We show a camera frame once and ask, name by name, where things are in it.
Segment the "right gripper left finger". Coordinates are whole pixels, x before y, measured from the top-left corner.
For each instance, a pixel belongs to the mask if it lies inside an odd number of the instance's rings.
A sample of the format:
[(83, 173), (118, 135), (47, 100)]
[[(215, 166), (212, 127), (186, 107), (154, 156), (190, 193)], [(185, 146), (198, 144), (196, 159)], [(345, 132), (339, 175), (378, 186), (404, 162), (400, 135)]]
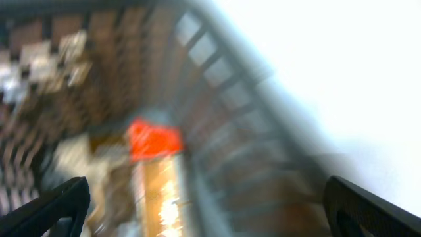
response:
[(90, 205), (87, 178), (74, 177), (1, 217), (1, 236), (42, 236), (61, 218), (69, 218), (66, 237), (79, 237)]

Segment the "orange pasta package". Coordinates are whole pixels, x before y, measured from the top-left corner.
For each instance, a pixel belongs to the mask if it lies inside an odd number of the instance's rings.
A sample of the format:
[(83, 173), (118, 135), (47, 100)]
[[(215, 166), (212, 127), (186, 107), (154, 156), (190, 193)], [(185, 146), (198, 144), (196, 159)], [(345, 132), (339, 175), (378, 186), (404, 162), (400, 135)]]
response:
[(184, 149), (179, 130), (138, 117), (129, 125), (126, 135), (143, 235), (184, 236), (183, 201), (176, 167), (176, 156)]

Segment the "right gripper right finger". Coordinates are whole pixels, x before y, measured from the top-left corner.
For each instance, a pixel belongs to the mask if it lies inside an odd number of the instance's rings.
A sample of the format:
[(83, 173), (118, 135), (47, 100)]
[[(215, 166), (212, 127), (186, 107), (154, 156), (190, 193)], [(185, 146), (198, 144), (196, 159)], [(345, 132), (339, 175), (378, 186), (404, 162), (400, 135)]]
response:
[(323, 207), (333, 237), (420, 237), (420, 218), (349, 182), (331, 176)]

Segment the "brown-white snack bag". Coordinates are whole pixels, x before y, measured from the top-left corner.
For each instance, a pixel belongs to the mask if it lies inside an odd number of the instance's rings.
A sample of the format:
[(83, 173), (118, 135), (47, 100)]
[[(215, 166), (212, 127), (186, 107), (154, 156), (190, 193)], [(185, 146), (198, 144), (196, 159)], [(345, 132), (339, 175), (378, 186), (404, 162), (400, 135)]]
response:
[(86, 177), (91, 201), (81, 236), (143, 235), (124, 139), (87, 134), (65, 139), (47, 154), (41, 167), (43, 191)]

